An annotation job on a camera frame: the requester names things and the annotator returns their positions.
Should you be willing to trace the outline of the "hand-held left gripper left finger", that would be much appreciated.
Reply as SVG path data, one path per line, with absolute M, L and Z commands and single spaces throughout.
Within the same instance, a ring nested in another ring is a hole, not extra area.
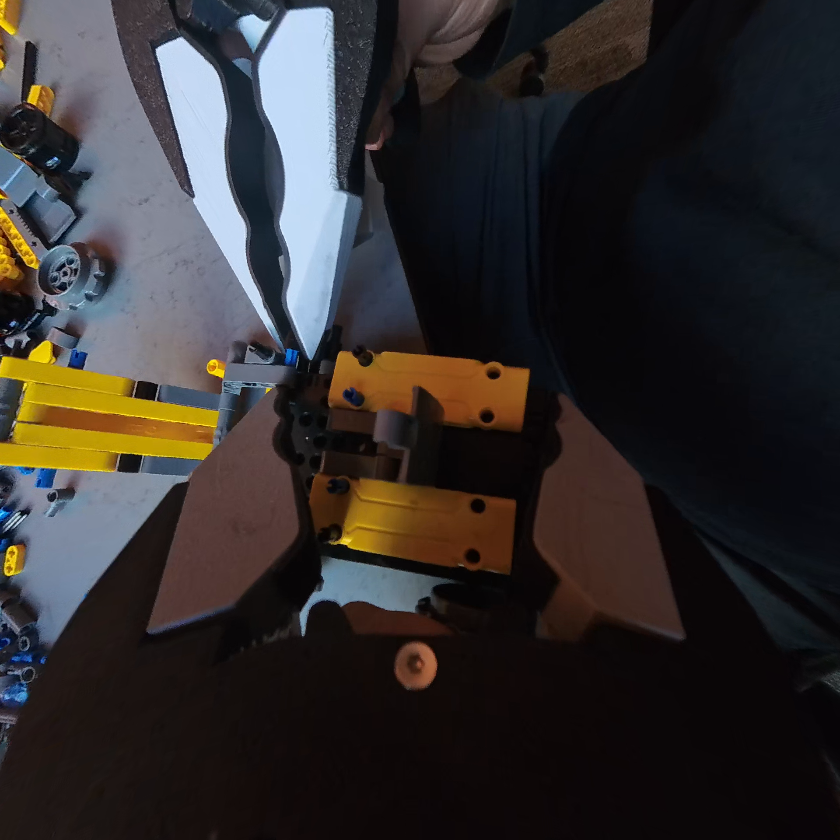
M 264 395 L 192 473 L 148 634 L 231 613 L 305 534 L 297 472 L 273 445 L 276 399 Z

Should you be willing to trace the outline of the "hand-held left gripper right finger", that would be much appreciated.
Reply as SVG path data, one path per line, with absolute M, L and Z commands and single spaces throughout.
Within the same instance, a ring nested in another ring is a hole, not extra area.
M 533 530 L 558 576 L 539 632 L 573 642 L 611 625 L 683 640 L 643 481 L 568 397 L 559 407 L 560 454 L 542 474 Z

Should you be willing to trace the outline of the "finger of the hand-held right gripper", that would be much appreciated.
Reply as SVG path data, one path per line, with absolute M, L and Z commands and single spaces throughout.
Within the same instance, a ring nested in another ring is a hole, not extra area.
M 281 163 L 281 296 L 306 355 L 333 325 L 363 207 L 339 179 L 333 24 L 328 7 L 282 7 L 256 53 L 256 104 Z
M 193 204 L 271 337 L 291 332 L 277 216 L 269 195 L 266 132 L 250 79 L 201 44 L 155 48 Z

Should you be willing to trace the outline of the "yellow black brick vehicle model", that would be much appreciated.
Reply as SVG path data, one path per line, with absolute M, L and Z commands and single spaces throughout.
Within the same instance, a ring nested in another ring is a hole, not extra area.
M 509 576 L 513 471 L 529 372 L 427 354 L 328 350 L 284 367 L 252 343 L 211 359 L 218 392 L 56 362 L 57 341 L 2 359 L 2 466 L 189 476 L 250 407 L 287 389 L 290 460 L 322 544 L 437 569 Z

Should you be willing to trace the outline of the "grey desk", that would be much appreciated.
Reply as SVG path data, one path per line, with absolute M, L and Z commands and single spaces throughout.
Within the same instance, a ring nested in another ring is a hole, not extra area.
M 193 200 L 180 187 L 125 64 L 110 2 L 24 2 L 24 35 L 38 48 L 38 79 L 58 86 L 59 123 L 81 141 L 81 218 L 70 239 L 89 243 L 115 274 L 104 302 L 60 314 L 81 337 L 87 368 L 130 379 L 209 385 L 204 362 L 234 338 L 266 339 Z M 176 477 L 60 470 L 55 489 L 76 495 L 47 518 L 38 473 L 4 466 L 14 541 L 27 555 L 12 592 L 38 617 L 49 648 Z

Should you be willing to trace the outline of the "person's right hand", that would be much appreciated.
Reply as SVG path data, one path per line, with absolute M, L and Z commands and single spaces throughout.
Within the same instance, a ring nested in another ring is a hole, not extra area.
M 511 6 L 512 1 L 400 1 L 394 70 L 405 78 L 415 68 L 453 63 Z

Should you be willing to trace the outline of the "pile of loose brick parts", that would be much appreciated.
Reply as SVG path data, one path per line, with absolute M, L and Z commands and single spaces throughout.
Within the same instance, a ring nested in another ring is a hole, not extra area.
M 2 350 L 8 338 L 29 339 L 44 319 L 56 315 L 57 291 L 43 291 L 42 302 L 17 284 L 60 256 L 60 240 L 77 221 L 73 197 L 83 175 L 72 172 L 79 153 L 76 138 L 51 117 L 55 93 L 36 83 L 38 51 L 24 44 L 21 103 L 2 117 Z M 38 620 L 20 597 L 2 587 L 2 723 L 29 696 L 47 660 L 39 642 Z

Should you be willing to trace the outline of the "grey sprocket wheel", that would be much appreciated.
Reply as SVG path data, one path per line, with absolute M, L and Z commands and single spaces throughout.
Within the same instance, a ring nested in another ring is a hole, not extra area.
M 99 302 L 109 284 L 109 264 L 88 245 L 57 245 L 39 261 L 36 281 L 46 302 L 62 311 L 78 311 Z

